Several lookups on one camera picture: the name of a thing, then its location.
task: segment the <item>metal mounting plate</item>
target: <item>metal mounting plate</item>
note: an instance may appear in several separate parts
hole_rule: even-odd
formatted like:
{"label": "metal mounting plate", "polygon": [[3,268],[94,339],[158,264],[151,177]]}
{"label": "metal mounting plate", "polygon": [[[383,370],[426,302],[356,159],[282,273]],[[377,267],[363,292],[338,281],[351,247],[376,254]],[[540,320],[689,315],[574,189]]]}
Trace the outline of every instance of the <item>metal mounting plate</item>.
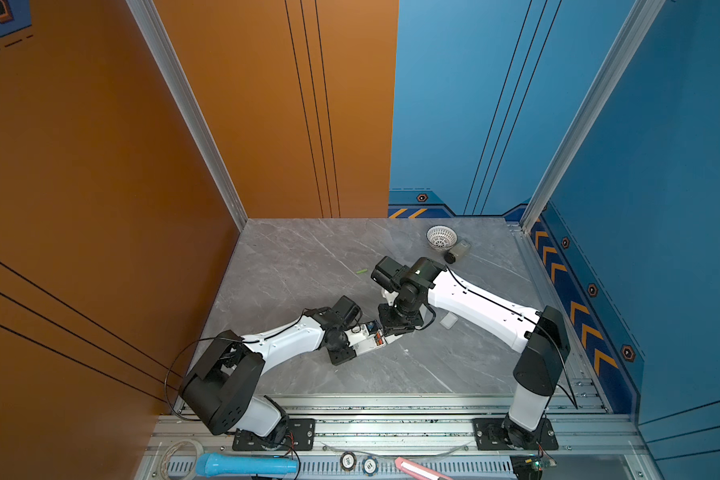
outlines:
{"label": "metal mounting plate", "polygon": [[[474,418],[472,420],[474,440],[478,443],[478,450],[512,450],[512,447],[507,445],[504,429],[501,427],[503,421],[503,418]],[[541,447],[544,450],[557,450],[560,446],[557,445],[557,438],[550,420],[542,419],[537,431],[539,428],[541,429],[539,436]]]}
{"label": "metal mounting plate", "polygon": [[[312,442],[315,439],[315,419],[289,418],[288,433],[293,434],[294,450],[299,452],[312,450]],[[290,438],[288,436],[286,436],[286,440],[278,448],[271,448],[258,436],[246,430],[239,430],[235,433],[235,441],[232,443],[232,450],[236,452],[278,452],[281,450],[286,451],[289,448]]]}

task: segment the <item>small bottle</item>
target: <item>small bottle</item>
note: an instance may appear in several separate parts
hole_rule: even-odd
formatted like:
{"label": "small bottle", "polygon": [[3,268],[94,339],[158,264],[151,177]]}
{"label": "small bottle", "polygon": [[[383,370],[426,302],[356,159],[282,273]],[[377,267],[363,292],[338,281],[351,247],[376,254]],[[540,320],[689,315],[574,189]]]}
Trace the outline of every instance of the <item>small bottle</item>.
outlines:
{"label": "small bottle", "polygon": [[464,256],[469,253],[470,247],[472,247],[472,245],[470,245],[469,242],[466,240],[460,240],[459,243],[453,245],[451,249],[443,255],[443,257],[446,262],[452,264],[456,260],[464,258]]}

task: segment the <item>white basket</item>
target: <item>white basket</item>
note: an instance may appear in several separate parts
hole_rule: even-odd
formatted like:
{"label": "white basket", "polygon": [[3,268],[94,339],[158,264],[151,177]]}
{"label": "white basket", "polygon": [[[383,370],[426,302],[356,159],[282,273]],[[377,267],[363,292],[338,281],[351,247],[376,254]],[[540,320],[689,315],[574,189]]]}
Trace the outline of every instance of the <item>white basket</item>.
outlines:
{"label": "white basket", "polygon": [[438,252],[445,252],[456,244],[456,232],[445,225],[435,225],[427,230],[429,245]]}

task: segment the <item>wire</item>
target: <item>wire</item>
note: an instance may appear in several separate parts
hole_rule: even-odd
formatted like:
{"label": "wire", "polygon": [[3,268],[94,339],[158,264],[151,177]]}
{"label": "wire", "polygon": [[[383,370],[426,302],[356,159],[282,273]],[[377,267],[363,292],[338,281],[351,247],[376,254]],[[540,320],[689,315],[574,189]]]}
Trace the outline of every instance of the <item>wire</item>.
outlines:
{"label": "wire", "polygon": [[302,472],[302,460],[298,456],[298,452],[296,451],[295,442],[293,441],[293,432],[291,432],[291,452],[296,454],[296,460],[298,461],[298,467],[296,469],[296,476],[293,477],[293,480],[297,480],[298,474]]}
{"label": "wire", "polygon": [[427,310],[429,310],[430,312],[432,312],[432,320],[430,320],[429,323],[427,323],[426,325],[424,325],[422,328],[416,329],[416,330],[424,330],[424,329],[426,329],[428,326],[430,326],[432,323],[434,323],[434,319],[438,318],[438,314],[434,312],[434,309],[429,305],[429,303],[425,303],[424,305],[427,307]]}
{"label": "wire", "polygon": [[[216,339],[218,339],[218,340],[223,340],[223,341],[227,341],[227,342],[230,342],[230,343],[258,343],[258,342],[263,342],[263,341],[265,341],[265,340],[269,340],[269,339],[273,338],[274,336],[278,336],[280,333],[283,333],[283,332],[285,332],[286,330],[288,330],[289,328],[291,328],[292,326],[296,325],[298,322],[301,321],[302,316],[304,316],[304,313],[307,312],[307,310],[309,310],[309,309],[304,309],[304,310],[302,310],[302,314],[298,316],[298,318],[296,319],[296,321],[295,321],[294,323],[291,323],[290,325],[288,325],[288,326],[285,327],[284,329],[282,329],[282,330],[280,330],[280,331],[278,331],[278,332],[275,332],[275,333],[273,333],[273,334],[271,334],[271,335],[269,335],[269,336],[267,336],[267,337],[264,337],[263,339],[255,339],[255,340],[233,340],[233,339],[219,338],[218,336],[209,336],[209,337],[206,337],[206,338],[204,338],[204,339],[195,340],[195,341],[191,342],[189,345],[187,345],[187,346],[185,346],[184,348],[182,348],[182,350],[179,352],[179,354],[176,355],[176,357],[175,357],[175,358],[173,359],[173,361],[171,362],[170,367],[168,367],[168,371],[166,372],[166,378],[165,378],[165,380],[163,380],[163,396],[165,397],[165,401],[166,401],[166,403],[168,404],[168,407],[170,408],[171,413],[173,413],[174,416],[177,416],[177,417],[179,417],[179,418],[181,418],[182,420],[185,420],[185,421],[187,421],[187,422],[201,422],[201,421],[202,421],[202,420],[200,420],[200,419],[198,419],[198,418],[187,418],[187,417],[182,416],[181,414],[179,414],[179,413],[173,408],[173,405],[171,405],[171,402],[170,402],[170,400],[168,399],[168,377],[170,376],[171,372],[173,371],[173,366],[176,364],[176,361],[178,361],[179,357],[181,356],[182,353],[184,353],[184,351],[186,351],[186,349],[190,348],[190,347],[191,347],[192,345],[194,345],[195,343],[200,343],[200,342],[203,342],[203,341],[206,341],[206,340],[216,340]],[[225,360],[225,359],[228,359],[228,358],[230,358],[230,357],[229,357],[229,356],[226,356],[226,357],[222,356],[221,358],[219,358],[219,360]]]}
{"label": "wire", "polygon": [[190,347],[191,347],[192,345],[194,345],[195,343],[204,342],[204,341],[206,341],[206,340],[216,340],[216,339],[218,339],[218,340],[223,340],[223,341],[227,341],[227,342],[230,342],[230,343],[258,343],[258,340],[252,342],[252,341],[245,341],[245,340],[223,339],[223,338],[219,338],[219,337],[217,337],[217,336],[208,336],[208,337],[206,337],[206,338],[204,338],[204,339],[194,340],[194,341],[190,342],[189,345],[187,345],[187,346],[185,346],[184,348],[182,348],[181,352],[179,352],[179,354],[176,355],[176,358],[174,358],[173,361],[171,362],[170,367],[168,367],[168,371],[166,372],[166,378],[165,378],[165,380],[163,380],[163,395],[164,395],[164,397],[165,397],[166,403],[168,404],[168,408],[170,408],[170,410],[171,410],[171,413],[173,413],[174,416],[177,416],[177,417],[179,417],[179,418],[181,418],[182,420],[185,420],[185,421],[187,421],[187,422],[201,422],[201,420],[200,420],[199,418],[187,418],[187,417],[184,417],[184,416],[182,416],[181,414],[179,414],[179,413],[173,408],[173,405],[171,405],[171,402],[170,402],[170,400],[168,399],[168,376],[170,375],[171,371],[173,370],[173,366],[176,364],[176,361],[179,359],[179,357],[181,356],[181,354],[186,351],[186,349],[190,348]]}
{"label": "wire", "polygon": [[[198,442],[197,440],[193,440],[192,438],[182,438],[178,442],[174,443],[160,457],[160,477],[162,480],[171,480],[171,477],[168,473],[168,465],[170,464],[170,459],[176,454],[176,452],[186,446],[192,446],[195,448],[195,462],[197,462],[197,459],[200,458],[200,456],[202,456],[202,454],[204,453],[200,442]],[[194,478],[196,475],[197,474],[195,469],[192,468],[180,480],[192,480],[192,478]]]}
{"label": "wire", "polygon": [[[448,267],[446,266],[445,269],[446,269],[448,272],[451,273],[451,276],[453,277],[454,282],[456,282],[462,289],[466,290],[466,291],[469,292],[469,293],[473,293],[473,294],[479,296],[480,298],[482,298],[482,299],[484,299],[484,300],[487,300],[487,301],[489,301],[489,302],[491,302],[491,303],[494,303],[494,304],[500,306],[501,308],[503,308],[503,309],[505,309],[505,310],[508,310],[509,312],[514,313],[514,314],[517,315],[517,316],[521,316],[521,317],[523,317],[523,319],[528,320],[529,322],[533,323],[535,326],[539,327],[539,329],[541,329],[541,331],[544,332],[545,335],[547,335],[547,339],[550,341],[550,343],[552,344],[552,346],[554,346],[554,349],[557,350],[557,355],[558,355],[558,357],[560,358],[560,363],[563,365],[563,373],[565,373],[565,380],[566,380],[566,382],[568,383],[568,389],[570,390],[571,394],[573,395],[573,393],[574,393],[574,388],[573,388],[572,385],[570,384],[570,378],[568,377],[568,369],[565,368],[565,359],[563,359],[563,353],[560,352],[560,348],[557,346],[557,343],[554,342],[554,341],[552,341],[552,335],[550,335],[549,332],[547,332],[547,331],[544,329],[544,327],[542,327],[541,325],[539,325],[538,322],[532,321],[532,320],[529,319],[528,317],[522,315],[521,313],[515,312],[514,310],[512,310],[512,309],[509,308],[509,307],[507,307],[506,305],[501,305],[499,302],[494,302],[494,301],[491,300],[490,298],[487,298],[486,296],[483,296],[483,295],[481,295],[480,293],[477,293],[477,292],[474,292],[474,291],[470,290],[469,288],[467,288],[466,286],[464,286],[460,281],[458,281],[458,279],[456,278],[456,275],[453,273],[453,271],[452,271],[450,268],[448,268]],[[576,407],[576,410],[578,410],[578,409],[579,409],[579,404],[576,402],[576,397],[575,397],[575,396],[568,396],[568,399],[570,399],[571,403],[573,403],[573,404],[574,404],[574,407]]]}
{"label": "wire", "polygon": [[574,406],[576,406],[576,402],[574,402],[574,398],[571,395],[569,395],[568,392],[565,391],[563,386],[559,383],[557,384],[557,386],[560,388],[560,390],[563,390],[563,393],[565,394],[565,396],[568,397],[568,399],[570,400],[570,402],[572,404],[574,404]]}
{"label": "wire", "polygon": [[[38,285],[37,283],[33,282],[32,280],[29,280],[26,276],[20,274],[19,272],[17,272],[16,270],[10,268],[8,265],[6,265],[6,264],[4,264],[4,263],[2,263],[2,262],[0,262],[0,266],[2,266],[3,268],[5,268],[6,270],[8,270],[9,272],[11,272],[12,274],[15,274],[16,276],[18,276],[19,278],[21,278],[23,281],[29,283],[29,284],[32,285],[33,287],[37,288],[40,292],[43,292],[43,293],[45,293],[46,295],[48,295],[50,298],[56,300],[58,303],[61,303],[62,305],[66,306],[69,310],[72,310],[73,312],[77,313],[77,315],[82,316],[83,318],[85,318],[85,319],[88,320],[89,322],[93,323],[94,325],[96,325],[97,327],[99,327],[100,329],[102,329],[103,331],[109,333],[110,335],[112,335],[113,337],[115,337],[116,339],[118,339],[119,341],[125,343],[125,344],[128,345],[130,348],[132,348],[132,349],[134,349],[135,351],[137,351],[138,353],[141,353],[142,355],[144,355],[146,358],[152,360],[152,361],[153,361],[154,363],[156,363],[157,365],[160,365],[160,366],[162,366],[163,368],[166,368],[166,366],[164,366],[163,363],[158,362],[157,360],[154,359],[154,357],[147,355],[147,354],[144,353],[142,350],[139,350],[138,348],[136,348],[133,344],[128,343],[127,341],[125,341],[122,337],[118,336],[117,334],[115,334],[114,332],[112,332],[112,331],[110,331],[110,330],[107,330],[103,325],[101,325],[101,324],[98,323],[98,322],[95,322],[95,321],[94,321],[93,319],[91,319],[88,315],[85,315],[84,313],[82,313],[82,312],[80,312],[79,310],[75,309],[75,308],[72,307],[69,303],[64,302],[62,299],[60,299],[59,297],[57,297],[57,296],[54,295],[53,293],[49,292],[48,290],[46,290],[46,289],[43,288],[42,286]],[[181,377],[181,375],[179,375],[179,374],[176,373],[176,372],[173,372],[173,375],[176,375],[176,376],[178,376],[178,377]]]}
{"label": "wire", "polygon": [[352,326],[350,326],[349,328],[350,328],[350,329],[353,329],[353,328],[355,328],[356,326],[360,325],[360,320],[362,320],[362,310],[360,310],[360,315],[357,315],[357,316],[355,317],[354,323],[353,323]]}

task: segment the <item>black stripe line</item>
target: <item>black stripe line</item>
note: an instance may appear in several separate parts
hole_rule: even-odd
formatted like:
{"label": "black stripe line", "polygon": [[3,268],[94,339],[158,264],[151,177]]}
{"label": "black stripe line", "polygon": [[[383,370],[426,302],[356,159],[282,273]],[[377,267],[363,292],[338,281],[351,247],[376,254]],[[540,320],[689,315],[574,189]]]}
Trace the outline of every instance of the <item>black stripe line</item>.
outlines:
{"label": "black stripe line", "polygon": [[38,313],[38,312],[36,312],[35,310],[32,310],[31,308],[29,308],[29,307],[26,306],[25,304],[19,302],[19,301],[16,300],[16,299],[13,299],[13,298],[9,297],[9,296],[6,295],[5,293],[0,292],[0,296],[2,296],[3,298],[5,298],[6,300],[9,300],[10,302],[15,303],[16,305],[19,305],[21,308],[25,309],[27,312],[32,312],[33,314],[37,315],[39,318],[45,320],[46,322],[50,323],[51,325],[57,326],[58,328],[62,329],[63,331],[65,331],[65,332],[67,332],[67,333],[69,333],[70,335],[72,335],[72,336],[74,336],[74,337],[76,337],[76,338],[78,338],[78,339],[80,339],[80,340],[83,340],[83,341],[86,342],[88,345],[92,346],[93,348],[96,348],[96,349],[98,349],[98,350],[101,350],[102,352],[104,352],[105,354],[111,356],[112,358],[117,359],[117,360],[120,360],[122,363],[125,363],[126,365],[128,365],[128,366],[130,366],[130,367],[133,367],[134,369],[138,370],[139,372],[142,372],[144,375],[148,376],[149,378],[155,379],[155,380],[157,380],[157,381],[158,381],[159,383],[161,383],[161,384],[163,383],[163,380],[158,379],[157,377],[149,374],[148,372],[145,372],[144,370],[142,370],[142,369],[140,369],[139,367],[135,366],[133,363],[129,363],[128,361],[119,358],[119,357],[118,357],[117,355],[115,355],[114,353],[108,352],[107,350],[101,348],[100,346],[98,346],[97,344],[93,343],[92,341],[90,341],[90,340],[88,340],[88,339],[85,339],[85,338],[83,338],[83,337],[80,336],[80,335],[77,335],[77,333],[73,332],[72,330],[67,329],[65,326],[59,325],[59,324],[56,323],[55,321],[52,321],[51,319],[49,319],[48,317],[46,317],[45,315],[43,315],[43,314],[41,314],[41,313]]}
{"label": "black stripe line", "polygon": [[478,191],[478,197],[474,201],[474,207],[472,208],[472,215],[474,215],[474,212],[478,209],[478,202],[480,201],[480,194],[483,193],[483,187],[485,186],[485,179],[488,178],[488,172],[490,172],[490,165],[494,162],[494,156],[496,155],[496,148],[499,146],[499,141],[501,140],[501,134],[504,132],[504,126],[507,124],[507,118],[509,118],[509,111],[512,109],[512,102],[514,101],[514,96],[518,92],[518,87],[520,86],[520,80],[523,79],[523,72],[525,71],[525,65],[528,62],[528,57],[530,56],[530,51],[534,47],[534,41],[536,40],[536,33],[539,31],[539,25],[541,25],[541,19],[544,17],[544,11],[547,9],[547,3],[549,0],[544,0],[544,6],[541,9],[541,14],[539,15],[539,21],[536,24],[536,29],[534,30],[534,36],[530,38],[530,45],[528,45],[528,52],[525,53],[525,60],[523,60],[523,66],[520,69],[520,74],[518,75],[518,82],[514,86],[514,90],[512,91],[512,97],[509,99],[509,106],[507,107],[507,113],[504,115],[504,121],[501,122],[501,129],[499,130],[499,135],[496,137],[496,143],[494,144],[494,151],[490,154],[490,160],[488,162],[488,168],[485,169],[485,177],[483,177],[483,182],[480,184],[480,190]]}
{"label": "black stripe line", "polygon": [[336,206],[338,217],[342,217],[342,202],[338,198],[338,178],[336,178],[336,155],[333,150],[333,129],[331,128],[331,109],[328,107],[328,82],[326,82],[326,60],[322,56],[322,36],[320,35],[320,17],[317,13],[317,0],[315,0],[315,18],[317,19],[317,39],[320,43],[320,64],[322,65],[322,85],[326,88],[326,111],[328,112],[328,135],[331,139],[331,161],[333,162],[333,183],[336,186]]}
{"label": "black stripe line", "polygon": [[654,460],[656,462],[658,462],[659,460],[671,460],[673,458],[692,457],[692,456],[696,456],[696,455],[704,455],[706,453],[717,453],[717,452],[720,452],[720,448],[718,448],[716,450],[706,450],[705,452],[687,453],[685,455],[675,455],[675,456],[664,457],[664,458],[654,458]]}
{"label": "black stripe line", "polygon": [[507,137],[507,143],[504,144],[504,149],[501,151],[501,156],[499,157],[499,163],[496,165],[496,171],[494,172],[494,177],[490,181],[490,187],[488,188],[488,193],[485,195],[485,200],[483,200],[483,206],[480,208],[480,214],[483,213],[483,210],[485,210],[485,205],[488,202],[488,196],[490,195],[490,190],[494,187],[494,182],[496,181],[496,175],[499,173],[499,168],[501,168],[501,161],[504,159],[504,154],[507,153],[507,146],[509,146],[509,140],[512,139],[512,133],[514,132],[514,126],[518,124],[518,118],[520,117],[520,111],[523,110],[523,104],[525,104],[525,97],[528,95],[528,90],[530,90],[530,82],[534,80],[534,75],[536,75],[536,68],[539,66],[539,60],[541,60],[541,54],[544,53],[544,47],[547,46],[547,40],[550,37],[550,33],[552,32],[552,25],[554,25],[555,19],[557,19],[557,13],[560,11],[560,5],[563,4],[563,0],[560,0],[560,3],[557,4],[557,10],[554,11],[554,16],[552,17],[552,23],[550,24],[550,29],[547,30],[547,37],[544,39],[544,43],[541,44],[541,52],[539,52],[539,56],[536,59],[536,65],[534,65],[534,71],[530,74],[530,80],[528,80],[528,86],[525,88],[525,93],[523,94],[523,101],[520,102],[520,107],[518,108],[518,114],[514,118],[514,122],[512,123],[512,129],[509,130],[509,136]]}
{"label": "black stripe line", "polygon": [[684,437],[686,435],[693,435],[694,433],[708,432],[709,430],[716,430],[718,428],[720,428],[720,425],[714,426],[714,427],[700,428],[699,430],[694,430],[692,432],[678,433],[677,435],[672,435],[672,436],[663,437],[663,438],[657,438],[656,440],[649,440],[646,443],[662,442],[663,440],[669,440],[670,438]]}
{"label": "black stripe line", "polygon": [[11,35],[11,34],[14,34],[14,33],[17,33],[17,32],[21,32],[22,30],[26,30],[27,28],[29,28],[29,27],[31,27],[31,26],[32,26],[32,24],[29,24],[29,25],[27,25],[26,27],[20,28],[19,30],[15,30],[15,31],[9,32],[9,33],[7,33],[7,34],[0,35],[0,38],[2,38],[2,37],[7,37],[7,36],[9,36],[9,35]]}
{"label": "black stripe line", "polygon": [[312,74],[312,54],[309,53],[309,38],[307,37],[307,20],[304,18],[304,3],[298,0],[302,6],[302,23],[304,24],[304,42],[307,45],[307,61],[309,62],[309,79],[312,80],[312,98],[315,100],[315,118],[317,119],[317,135],[320,140],[320,154],[322,156],[322,172],[326,176],[326,193],[328,194],[328,212],[333,218],[333,205],[331,205],[331,189],[328,188],[328,168],[326,167],[326,151],[322,147],[322,129],[320,128],[320,112],[317,110],[317,93],[315,93],[315,76]]}
{"label": "black stripe line", "polygon": [[64,357],[65,359],[72,360],[73,362],[77,363],[78,365],[82,365],[82,366],[84,366],[85,368],[91,369],[91,370],[93,370],[93,371],[95,371],[95,372],[98,372],[98,373],[100,373],[101,375],[104,375],[104,376],[107,377],[107,378],[113,379],[113,380],[115,380],[115,381],[118,382],[118,383],[122,383],[123,385],[128,386],[128,387],[130,387],[130,388],[132,388],[132,389],[134,389],[134,390],[137,390],[138,392],[142,392],[144,395],[148,395],[148,396],[154,398],[155,400],[157,400],[157,401],[160,402],[160,403],[164,403],[164,401],[165,401],[165,400],[163,400],[162,398],[157,398],[157,397],[155,397],[154,395],[152,395],[151,393],[145,392],[144,390],[142,390],[142,389],[140,389],[140,388],[134,387],[133,385],[131,385],[131,384],[127,383],[127,382],[124,382],[123,380],[116,379],[116,378],[113,377],[112,375],[110,375],[110,374],[108,374],[108,373],[104,373],[104,372],[102,372],[101,370],[98,370],[97,368],[94,368],[94,367],[92,367],[92,366],[90,366],[90,365],[88,365],[88,364],[86,364],[86,363],[81,362],[80,360],[76,360],[76,359],[72,358],[71,356],[68,356],[68,355],[63,354],[62,352],[59,352],[58,350],[54,350],[54,349],[50,348],[48,345],[45,345],[45,344],[43,344],[43,343],[40,343],[40,342],[37,341],[37,340],[32,340],[32,339],[29,338],[28,336],[22,335],[22,334],[20,334],[19,332],[17,332],[16,330],[11,330],[11,329],[9,329],[8,327],[3,326],[3,325],[1,325],[1,324],[0,324],[0,328],[3,329],[3,330],[6,330],[6,331],[8,331],[8,332],[11,332],[11,333],[13,333],[13,334],[16,335],[16,336],[21,337],[21,338],[23,338],[24,340],[29,340],[30,342],[34,343],[35,345],[41,346],[41,347],[43,347],[43,348],[46,349],[46,350],[49,350],[49,351],[52,351],[53,353],[56,353],[57,355],[61,355],[61,356]]}
{"label": "black stripe line", "polygon": [[307,121],[307,106],[304,103],[304,91],[302,90],[302,77],[298,72],[298,60],[296,59],[296,43],[293,41],[293,28],[291,28],[291,15],[288,14],[288,0],[282,0],[286,6],[286,17],[288,18],[288,31],[291,33],[291,46],[293,47],[293,61],[296,63],[296,78],[298,79],[298,91],[302,95],[302,108],[304,109],[304,123],[307,126],[307,140],[309,141],[309,153],[312,155],[312,169],[315,171],[315,187],[317,188],[317,199],[320,202],[320,215],[326,218],[326,212],[322,209],[322,196],[320,195],[320,183],[317,182],[317,165],[315,165],[315,152],[312,151],[312,136],[309,134],[309,122]]}
{"label": "black stripe line", "polygon": [[483,144],[483,151],[480,154],[480,161],[478,162],[478,168],[474,171],[474,178],[472,179],[472,186],[469,189],[469,195],[467,196],[467,203],[464,205],[464,215],[467,214],[467,207],[469,206],[469,199],[472,197],[472,190],[474,189],[475,182],[478,181],[478,173],[480,172],[480,166],[483,163],[483,155],[485,155],[485,148],[488,146],[488,139],[490,138],[490,131],[494,128],[494,122],[496,121],[496,113],[499,111],[499,105],[501,104],[501,97],[504,96],[504,88],[507,86],[507,80],[509,79],[509,72],[512,70],[512,63],[514,63],[514,56],[518,52],[518,45],[520,44],[520,38],[523,36],[523,29],[525,23],[528,20],[528,12],[530,12],[530,4],[533,0],[528,2],[528,9],[525,11],[525,18],[523,18],[523,24],[520,26],[520,33],[518,34],[518,41],[514,44],[514,52],[512,52],[512,59],[509,60],[509,67],[507,67],[507,75],[504,76],[504,84],[501,85],[501,93],[499,93],[499,100],[496,102],[496,109],[494,110],[494,116],[490,120],[490,127],[488,128],[488,135],[485,136],[485,143]]}
{"label": "black stripe line", "polygon": [[652,422],[658,422],[659,420],[663,420],[664,418],[674,417],[675,415],[680,415],[680,414],[682,414],[682,413],[692,412],[693,410],[698,410],[699,408],[704,408],[704,407],[708,407],[708,406],[711,406],[711,405],[716,405],[716,404],[718,404],[718,403],[720,403],[720,400],[715,400],[714,402],[705,403],[704,405],[699,405],[698,407],[688,408],[687,410],[681,410],[680,412],[671,413],[671,414],[669,414],[669,415],[664,415],[663,417],[654,418],[653,420],[648,420],[647,422],[638,423],[637,425],[639,425],[639,426],[647,425],[647,424],[652,423]]}
{"label": "black stripe line", "polygon": [[[45,294],[48,295],[50,298],[56,300],[58,303],[61,303],[62,305],[66,306],[69,310],[72,310],[73,312],[77,313],[77,315],[82,316],[83,318],[85,318],[85,319],[88,320],[89,322],[93,323],[94,325],[96,325],[97,327],[99,327],[100,329],[102,329],[103,331],[109,333],[110,335],[112,335],[113,337],[115,337],[116,339],[118,339],[119,341],[125,343],[125,344],[128,345],[130,348],[132,348],[132,349],[134,349],[135,351],[137,351],[138,353],[141,353],[142,355],[144,355],[146,358],[152,360],[152,361],[153,361],[154,363],[156,363],[157,365],[162,366],[165,370],[168,370],[168,366],[167,366],[167,365],[163,365],[163,363],[158,362],[158,361],[155,360],[152,356],[149,356],[149,355],[147,355],[146,353],[144,353],[142,350],[139,350],[139,349],[136,348],[134,345],[132,345],[131,343],[125,341],[123,338],[121,338],[120,336],[116,335],[116,334],[115,334],[114,332],[112,332],[111,330],[108,330],[108,329],[105,328],[103,325],[99,324],[98,322],[93,321],[93,319],[91,319],[88,315],[85,315],[84,313],[80,312],[78,309],[72,307],[69,303],[64,302],[64,301],[63,301],[62,299],[60,299],[59,297],[57,297],[57,296],[54,295],[53,293],[49,292],[49,291],[46,290],[45,288],[43,288],[42,286],[38,285],[37,283],[33,282],[32,280],[29,280],[26,276],[20,274],[19,272],[17,272],[16,270],[10,268],[8,265],[6,265],[6,264],[4,264],[4,263],[2,263],[2,262],[0,262],[0,266],[2,266],[3,268],[5,268],[6,270],[8,270],[9,272],[11,272],[12,274],[15,274],[16,276],[18,276],[19,278],[21,278],[23,281],[29,283],[30,285],[32,285],[33,287],[35,287],[36,289],[38,289],[40,292],[45,293]],[[182,375],[180,375],[179,373],[174,372],[173,370],[171,370],[171,373],[173,373],[173,375],[178,376],[179,378],[183,378]]]}

